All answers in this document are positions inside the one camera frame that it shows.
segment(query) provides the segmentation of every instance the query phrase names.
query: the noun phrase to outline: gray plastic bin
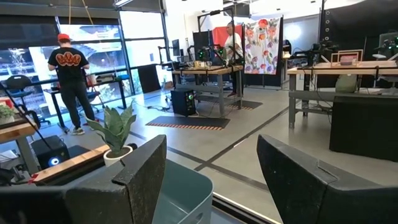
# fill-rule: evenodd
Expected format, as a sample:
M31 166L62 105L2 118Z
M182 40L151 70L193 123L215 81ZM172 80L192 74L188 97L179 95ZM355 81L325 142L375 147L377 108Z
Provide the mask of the gray plastic bin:
M166 160L154 224L208 224L213 183L198 172Z

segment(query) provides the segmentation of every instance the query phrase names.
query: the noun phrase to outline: white shirt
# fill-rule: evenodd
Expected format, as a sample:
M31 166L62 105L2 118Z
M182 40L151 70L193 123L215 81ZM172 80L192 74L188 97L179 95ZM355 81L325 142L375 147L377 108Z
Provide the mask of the white shirt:
M242 40L241 40L241 37L239 36L239 34L237 34L237 33L235 33L235 44L237 44L239 46L239 47L235 48L236 52L238 54L240 54L240 56L243 57ZM226 49L226 55L227 55L226 57L227 57L227 59L231 59L232 56L234 55L234 53L233 53L232 49L229 48L228 46L233 47L233 36L232 35L230 35L226 39L226 42L224 44L224 47Z

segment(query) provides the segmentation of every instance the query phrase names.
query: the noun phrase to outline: workbench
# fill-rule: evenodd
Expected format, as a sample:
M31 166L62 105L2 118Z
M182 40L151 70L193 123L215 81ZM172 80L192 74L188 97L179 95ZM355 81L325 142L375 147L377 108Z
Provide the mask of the workbench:
M289 128L294 128L295 114L302 111L304 113L326 113L326 111L312 110L308 105L303 104L302 108L296 108L296 100L316 100L333 102L335 96L359 96L359 97L378 97L395 98L396 96L370 95L368 93L336 93L322 91L303 91L296 88L297 75L398 75L398 66L396 61L368 61L360 62L355 66L331 66L330 62L319 63L313 67L291 68L287 70L289 75Z
M30 174L34 174L39 171L35 156L33 155L30 145L26 139L27 136L34 135L35 132L36 130L28 122L9 128L0 129L0 144L9 141L16 141L19 148L19 153L21 154Z
M208 68L186 68L185 70L176 70L173 71L173 75L175 77L175 87L176 88L184 88L188 90L200 91L200 92L208 92L208 93L217 93L218 94L218 104L220 106L220 116L224 116L225 114L225 106L238 102L238 108L242 107L242 65L235 65L233 67L224 68L223 66L211 66ZM223 75L229 74L231 72L239 71L239 75L236 75L236 88L237 95L236 97L224 99L224 85L223 85ZM217 86L206 86L199 85L196 82L195 85L183 85L181 84L181 77L183 75L195 75L195 80L198 80L198 75L217 75Z
M33 175L31 181L33 183L36 183L37 185L47 185L51 183L54 179L59 179L60 176L71 175L73 173L73 170L83 171L83 167L87 166L88 162L93 162L97 159L103 163L103 154L108 150L108 145L104 145L94 150L90 150L58 165L37 172L35 175Z

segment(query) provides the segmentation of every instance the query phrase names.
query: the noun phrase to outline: person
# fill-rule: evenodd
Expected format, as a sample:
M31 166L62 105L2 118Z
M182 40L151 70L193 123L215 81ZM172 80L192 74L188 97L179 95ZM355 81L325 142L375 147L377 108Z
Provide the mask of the person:
M233 58L233 55L234 55L233 50L230 48L230 47L233 46L233 36L232 36L233 29L232 29L232 26L233 26L232 22L229 22L228 25L226 26L226 32L228 33L228 38L225 41L224 47L226 49L226 58L227 58L227 60L231 60ZM239 36L239 34L237 34L236 32L235 32L235 51L236 51L236 53L240 54L241 57L243 57L242 39ZM236 89L237 75L236 75L236 73L238 73L238 72L239 71L231 73L233 90L232 90L232 93L228 95L228 97L236 96L236 92L237 92L237 89ZM242 84L241 89L242 89L242 94L243 94L243 77L242 77L241 84Z
M94 111L87 97L85 77L82 74L82 69L89 69L90 64L82 52L72 47L67 34L59 34L58 43L60 48L54 50L49 58L49 70L57 69L62 101L75 126L71 134L81 135L85 132L80 126L76 98L83 107L86 117L95 120Z

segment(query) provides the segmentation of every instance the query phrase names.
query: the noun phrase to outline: floor mat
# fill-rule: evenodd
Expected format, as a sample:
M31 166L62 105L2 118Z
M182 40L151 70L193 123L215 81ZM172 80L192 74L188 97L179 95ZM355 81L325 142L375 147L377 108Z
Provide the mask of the floor mat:
M229 119L226 118L186 118L178 116L159 116L146 125L167 128L190 128L221 131L227 126L228 123Z
M197 99L203 102L215 103L218 104L218 97L215 96L197 96ZM254 102L254 101L246 101L242 102L242 109L244 110L254 110L257 107L261 106L262 103ZM228 107L238 108L238 102L228 105Z

